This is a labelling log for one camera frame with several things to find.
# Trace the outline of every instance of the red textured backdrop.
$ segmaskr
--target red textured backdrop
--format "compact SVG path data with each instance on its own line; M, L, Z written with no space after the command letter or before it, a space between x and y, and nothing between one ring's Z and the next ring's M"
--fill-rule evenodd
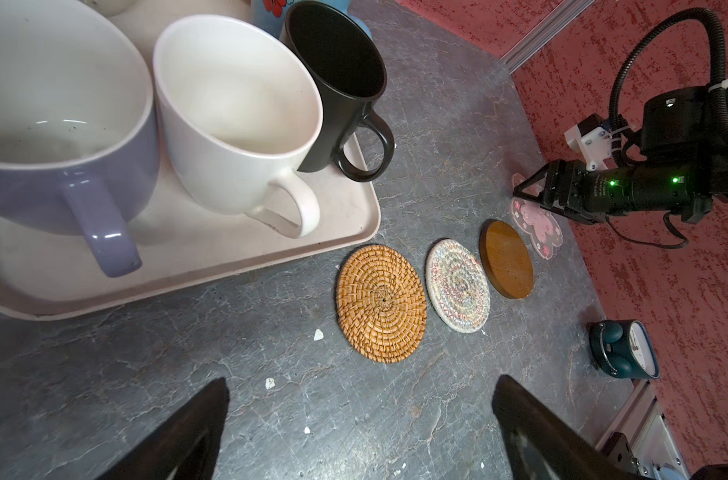
M556 8L559 0L397 0L498 57Z
M563 132L594 111L606 116L628 52L659 21L692 6L710 7L721 18L728 62L728 0L597 0L514 72L547 160L575 158ZM638 128L644 101L707 83L708 57L699 24L669 29L632 68L621 113ZM677 241L660 213L632 214L617 226L632 238ZM683 250L628 244L606 226L572 229L607 315L638 318L650 332L662 370L654 386L687 466L694 472L728 462L728 205L715 203L698 225L682 226L690 237Z

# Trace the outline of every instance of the gray table surface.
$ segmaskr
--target gray table surface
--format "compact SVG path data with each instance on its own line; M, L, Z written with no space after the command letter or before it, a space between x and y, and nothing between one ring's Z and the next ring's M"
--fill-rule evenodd
M388 66L376 110L398 145L375 182L373 242L422 278L437 239L477 254L482 223L510 221L513 172L543 159L498 59L390 1L357 0L351 13ZM361 139L375 158L374 138ZM631 384L591 365L584 323L602 312L559 222L553 260L530 249L528 298L492 289L489 320L469 335L429 306L425 339L394 365L359 355L337 325L335 278L353 248L73 320L0 314L0 478L93 478L220 376L231 402L218 479L509 478L491 411L502 373L595 442Z

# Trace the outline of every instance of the mug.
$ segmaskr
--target mug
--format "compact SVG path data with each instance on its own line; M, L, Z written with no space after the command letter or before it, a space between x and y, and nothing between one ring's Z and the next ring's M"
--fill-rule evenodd
M257 27L265 30L274 37L278 38L281 34L281 27L284 24L286 11L295 3L302 0L253 0L252 1L252 17L250 22ZM351 0L323 0L324 3L337 8L340 12L348 15L353 22L361 27L364 32L371 38L369 28L358 18L348 14L348 6Z
M332 161L357 182L382 175L396 144L388 124L374 111L375 102L385 92L387 75L371 38L337 9L304 0L287 12L281 39L311 72L324 105L319 139L299 171L319 171ZM354 167L342 151L358 127L374 131L382 142L382 163L375 170Z
M0 0L0 216L81 234L108 276L142 261L126 222L158 178L150 73L73 0Z
M319 136L321 98L292 52L246 22L193 15L158 37L153 71L169 158L191 197L290 238L319 224L295 171ZM270 187L292 197L299 224L263 206Z

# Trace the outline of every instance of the white mug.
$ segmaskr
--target white mug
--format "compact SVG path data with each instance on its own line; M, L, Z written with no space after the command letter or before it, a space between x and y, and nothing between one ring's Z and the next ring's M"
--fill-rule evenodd
M193 15L158 37L153 71L169 157L197 202L291 238L319 224L295 171L319 136L321 97L288 48L246 22ZM264 207L269 187L292 197L299 224Z

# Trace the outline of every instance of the purple mug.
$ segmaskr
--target purple mug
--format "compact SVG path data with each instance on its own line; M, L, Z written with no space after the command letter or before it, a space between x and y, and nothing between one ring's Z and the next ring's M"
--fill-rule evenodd
M150 74L73 0L0 0L0 216L81 234L111 277L142 261L126 222L158 178Z

